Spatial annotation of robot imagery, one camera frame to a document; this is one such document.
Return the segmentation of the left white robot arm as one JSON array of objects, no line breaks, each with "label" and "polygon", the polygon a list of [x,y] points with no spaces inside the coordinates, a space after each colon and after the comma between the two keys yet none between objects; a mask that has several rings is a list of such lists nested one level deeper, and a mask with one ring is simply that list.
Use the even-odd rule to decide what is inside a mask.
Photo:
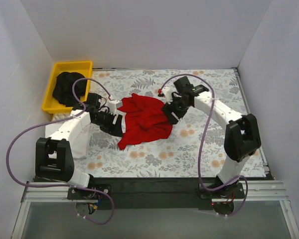
[{"label": "left white robot arm", "polygon": [[102,97],[89,93],[87,101],[77,103],[71,111],[71,119],[66,120],[49,137],[41,137],[36,142],[35,175],[41,178],[65,182],[79,187],[80,195],[85,199],[95,196],[96,187],[90,181],[93,177],[74,166],[71,147],[90,124],[100,127],[100,130],[112,136],[122,137],[123,116],[116,110],[123,103],[119,100],[109,100],[101,105]]}]

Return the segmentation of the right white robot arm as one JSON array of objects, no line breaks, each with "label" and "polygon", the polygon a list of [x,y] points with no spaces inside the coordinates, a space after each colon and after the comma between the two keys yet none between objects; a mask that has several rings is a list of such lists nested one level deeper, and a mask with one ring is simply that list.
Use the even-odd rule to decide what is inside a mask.
[{"label": "right white robot arm", "polygon": [[233,193],[233,185],[241,178],[248,159],[261,147],[257,119],[253,114],[239,113],[216,99],[214,89],[206,80],[202,79],[201,85],[194,86],[188,79],[190,76],[174,76],[174,90],[162,85],[158,91],[158,96],[166,99],[162,112],[169,124],[177,124],[193,107],[207,114],[207,125],[214,120],[225,131],[225,163],[213,185],[200,185],[204,191],[216,192],[219,197],[226,198]]}]

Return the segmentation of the red t shirt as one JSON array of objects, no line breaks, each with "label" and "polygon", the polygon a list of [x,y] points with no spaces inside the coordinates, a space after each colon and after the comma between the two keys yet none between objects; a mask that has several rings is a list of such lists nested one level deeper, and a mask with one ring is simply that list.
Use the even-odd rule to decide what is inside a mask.
[{"label": "red t shirt", "polygon": [[133,93],[122,99],[119,111],[125,113],[126,131],[118,143],[120,150],[128,145],[167,139],[172,131],[161,108],[164,103],[156,98]]}]

